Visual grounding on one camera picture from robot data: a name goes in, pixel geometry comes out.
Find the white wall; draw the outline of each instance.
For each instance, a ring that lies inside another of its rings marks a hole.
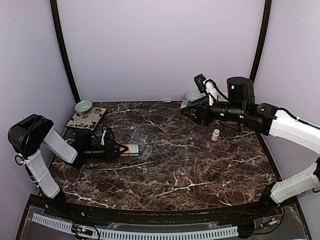
[[[203,73],[249,76],[264,0],[60,0],[82,99],[181,100]]]
[[[273,1],[270,22],[255,82],[257,103],[267,102],[320,125],[320,1]],[[319,157],[283,139],[266,143],[285,179]],[[320,193],[300,196],[313,240],[320,240]]]
[[[0,235],[15,239],[30,193],[37,193],[15,164],[10,127],[30,114],[55,122],[62,134],[74,100],[61,60],[50,1],[0,1]],[[49,163],[51,154],[45,159]]]

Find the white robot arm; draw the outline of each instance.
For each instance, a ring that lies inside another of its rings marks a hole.
[[[82,129],[75,134],[74,148],[54,129],[54,123],[51,120],[33,114],[10,128],[8,140],[17,152],[16,163],[25,165],[32,182],[41,189],[43,195],[64,211],[66,196],[51,176],[40,147],[45,144],[66,164],[76,169],[85,165],[88,158],[107,159],[126,156],[125,153],[131,145],[117,143],[111,128],[108,126],[102,128],[104,130],[103,145],[92,145],[92,131]]]
[[[210,92],[202,74],[194,78],[199,91]],[[211,80],[215,90],[222,94]],[[210,101],[204,96],[195,101],[183,101],[181,113],[198,125],[209,126],[213,120],[236,122],[266,136],[271,135],[287,139],[304,146],[320,155],[320,127],[299,119],[288,110],[267,103],[255,104],[252,80],[244,77],[232,77],[227,80],[228,100]],[[320,158],[302,172],[268,186],[260,198],[270,205],[320,187]]]
[[[56,198],[60,187],[49,172],[40,146],[42,143],[47,145],[65,163],[70,165],[76,161],[78,153],[57,133],[54,129],[54,123],[43,116],[33,114],[11,127],[8,140],[18,153],[15,157],[17,163],[25,165],[32,181],[45,196],[50,199]]]
[[[304,124],[284,110],[278,110],[275,116],[269,132],[271,136],[287,139],[320,155],[320,127],[311,123]],[[320,161],[317,160],[298,174],[277,182],[271,189],[270,197],[279,204],[288,198],[320,187],[319,168]]]

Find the transparent plastic box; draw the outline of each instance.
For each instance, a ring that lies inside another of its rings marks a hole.
[[[141,129],[136,129],[128,144],[137,144],[139,147],[139,157],[146,160],[150,157],[157,140],[158,136]]]

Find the marble tabletop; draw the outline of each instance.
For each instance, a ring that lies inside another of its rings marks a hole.
[[[50,172],[67,201],[145,211],[198,210],[258,201],[276,176],[256,134],[246,128],[237,132],[218,122],[196,125],[180,113],[180,104],[96,103],[96,107],[108,108],[94,130],[98,137],[101,126],[108,125],[123,144],[135,129],[157,135],[158,140],[147,160],[118,158],[101,164],[90,159],[87,166],[74,169],[55,157]],[[220,130],[216,142],[211,140],[214,129]],[[65,134],[70,144],[75,131],[68,128]]]

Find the cable organizer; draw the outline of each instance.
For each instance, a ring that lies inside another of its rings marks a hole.
[[[34,213],[32,221],[49,228],[73,234],[71,232],[73,223],[71,221],[59,220],[47,215]],[[86,227],[93,231],[90,239],[98,239],[98,234],[93,227]],[[172,232],[172,233],[152,233],[152,232],[130,232],[116,231],[97,227],[100,232],[101,240],[215,240],[238,236],[238,227],[226,227],[205,231],[191,232]],[[78,233],[79,236],[88,237],[88,235]]]

